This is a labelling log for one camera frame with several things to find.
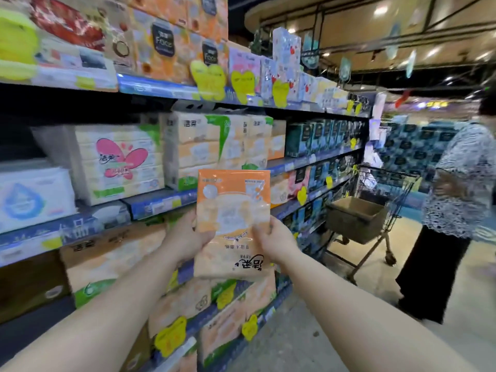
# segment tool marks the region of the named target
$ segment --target cart wheel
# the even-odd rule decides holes
[[[347,276],[346,276],[346,280],[347,280],[348,282],[350,282],[351,284],[353,284],[353,285],[355,285],[355,286],[358,286],[358,285],[357,285],[357,282],[355,281],[355,278],[354,278],[354,277],[351,277],[351,276],[347,275]]]
[[[386,258],[384,259],[384,262],[389,266],[396,265],[396,257],[394,257],[393,252],[386,251]]]

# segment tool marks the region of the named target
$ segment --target orange tissue pack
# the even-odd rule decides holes
[[[215,231],[195,256],[195,277],[257,278],[269,274],[270,261],[253,238],[252,226],[268,231],[270,171],[200,169],[196,227]]]

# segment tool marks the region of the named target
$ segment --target pink butterfly logo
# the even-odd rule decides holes
[[[123,149],[126,148],[124,143],[121,144],[121,146]],[[131,150],[132,148],[132,145],[128,146],[128,150]],[[133,178],[133,173],[130,170],[139,167],[148,157],[148,151],[142,148],[132,150],[126,155],[122,152],[122,149],[117,145],[117,143],[107,138],[100,138],[97,141],[96,150],[98,151],[98,154],[100,154],[101,164],[105,164],[110,161],[126,163],[121,167],[106,169],[104,174],[105,177],[122,175],[126,179],[131,180]]]

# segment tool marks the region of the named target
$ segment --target shopping cart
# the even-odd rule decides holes
[[[338,242],[348,244],[353,240],[367,244],[377,237],[374,246],[367,252],[358,265],[328,251],[353,267],[347,279],[356,285],[355,274],[367,261],[377,246],[386,240],[385,262],[389,266],[396,264],[391,251],[389,231],[394,226],[412,186],[419,179],[418,175],[396,173],[387,169],[360,165],[354,176],[326,202],[326,227],[331,231],[330,242],[341,235]]]

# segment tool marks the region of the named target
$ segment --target tiled floor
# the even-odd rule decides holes
[[[399,219],[390,233],[396,266],[383,263],[385,245],[380,245],[356,274],[359,287],[388,302],[395,302],[399,289],[394,279],[406,261],[421,225]],[[371,245],[333,243],[329,249],[357,263]],[[444,339],[481,372],[496,370],[496,245],[473,242],[458,270],[444,325],[426,327]],[[350,267],[326,258],[329,268],[345,275]],[[348,369],[339,359],[305,303],[292,294],[228,372],[332,371]]]

